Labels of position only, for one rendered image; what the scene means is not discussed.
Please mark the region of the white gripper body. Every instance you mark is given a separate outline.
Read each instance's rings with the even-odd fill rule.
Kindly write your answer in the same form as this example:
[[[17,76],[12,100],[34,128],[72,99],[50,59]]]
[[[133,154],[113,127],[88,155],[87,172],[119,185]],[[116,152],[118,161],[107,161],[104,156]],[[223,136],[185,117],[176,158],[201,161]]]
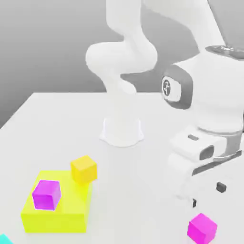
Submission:
[[[244,156],[244,153],[239,150],[236,154],[224,159],[211,159],[206,163],[196,163],[177,153],[172,153],[167,161],[167,186],[169,191],[179,199],[187,199],[191,195],[192,178],[215,169],[219,170],[242,156]]]

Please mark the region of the small magenta cube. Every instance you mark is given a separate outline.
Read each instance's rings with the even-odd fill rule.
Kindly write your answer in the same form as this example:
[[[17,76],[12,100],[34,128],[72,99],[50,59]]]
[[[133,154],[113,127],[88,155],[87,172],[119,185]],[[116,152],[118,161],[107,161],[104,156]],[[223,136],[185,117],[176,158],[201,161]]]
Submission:
[[[203,213],[188,224],[187,236],[197,244],[209,244],[216,235],[217,224]]]

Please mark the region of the small orange cube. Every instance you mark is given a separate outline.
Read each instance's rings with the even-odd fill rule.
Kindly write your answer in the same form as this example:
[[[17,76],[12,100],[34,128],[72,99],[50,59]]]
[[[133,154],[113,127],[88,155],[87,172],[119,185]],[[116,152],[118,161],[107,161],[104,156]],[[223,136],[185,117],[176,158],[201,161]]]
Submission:
[[[90,183],[97,179],[97,163],[89,156],[71,161],[71,175],[79,184]]]

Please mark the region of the small purple cube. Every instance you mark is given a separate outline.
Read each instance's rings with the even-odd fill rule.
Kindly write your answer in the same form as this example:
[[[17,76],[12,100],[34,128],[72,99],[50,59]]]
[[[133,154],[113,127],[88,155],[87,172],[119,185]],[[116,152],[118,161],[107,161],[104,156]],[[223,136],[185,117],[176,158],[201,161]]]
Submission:
[[[60,199],[59,181],[40,180],[32,192],[35,209],[55,211]]]

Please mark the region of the small cyan cube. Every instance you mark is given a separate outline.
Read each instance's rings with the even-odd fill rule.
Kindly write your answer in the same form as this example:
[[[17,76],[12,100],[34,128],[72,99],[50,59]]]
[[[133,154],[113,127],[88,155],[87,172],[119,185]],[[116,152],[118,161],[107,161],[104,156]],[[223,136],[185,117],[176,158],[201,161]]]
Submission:
[[[13,242],[5,234],[0,234],[0,244],[13,244]]]

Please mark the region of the large yellow box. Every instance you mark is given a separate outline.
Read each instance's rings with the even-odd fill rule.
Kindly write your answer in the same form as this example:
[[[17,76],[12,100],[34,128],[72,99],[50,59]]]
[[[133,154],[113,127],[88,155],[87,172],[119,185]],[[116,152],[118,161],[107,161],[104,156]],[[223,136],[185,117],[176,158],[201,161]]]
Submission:
[[[61,199],[54,211],[37,210],[30,193],[21,211],[27,233],[84,233],[88,222],[92,183],[76,183],[68,171],[40,171],[32,187],[40,180],[60,182]]]

